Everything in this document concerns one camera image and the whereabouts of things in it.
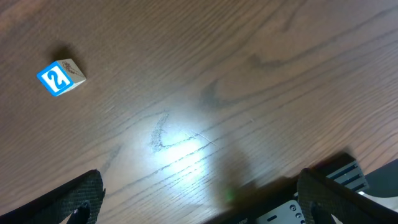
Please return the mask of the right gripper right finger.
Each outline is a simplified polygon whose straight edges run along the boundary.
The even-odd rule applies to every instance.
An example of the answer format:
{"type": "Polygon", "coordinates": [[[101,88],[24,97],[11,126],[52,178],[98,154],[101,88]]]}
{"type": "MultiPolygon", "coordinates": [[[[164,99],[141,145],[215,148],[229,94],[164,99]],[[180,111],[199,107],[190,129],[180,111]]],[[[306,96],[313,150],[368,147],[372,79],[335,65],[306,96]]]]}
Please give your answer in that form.
{"type": "Polygon", "coordinates": [[[298,203],[305,223],[397,223],[397,212],[338,184],[312,169],[297,182],[298,203]]]}

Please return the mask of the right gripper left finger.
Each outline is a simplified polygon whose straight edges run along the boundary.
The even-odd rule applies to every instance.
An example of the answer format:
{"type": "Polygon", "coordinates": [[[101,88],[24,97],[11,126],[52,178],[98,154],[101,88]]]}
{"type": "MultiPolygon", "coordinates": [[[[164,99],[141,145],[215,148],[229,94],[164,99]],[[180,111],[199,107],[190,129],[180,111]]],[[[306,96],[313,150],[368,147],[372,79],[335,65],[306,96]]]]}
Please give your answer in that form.
{"type": "Polygon", "coordinates": [[[1,215],[1,223],[95,224],[103,204],[105,188],[100,171],[78,176],[41,197],[1,215]]]}

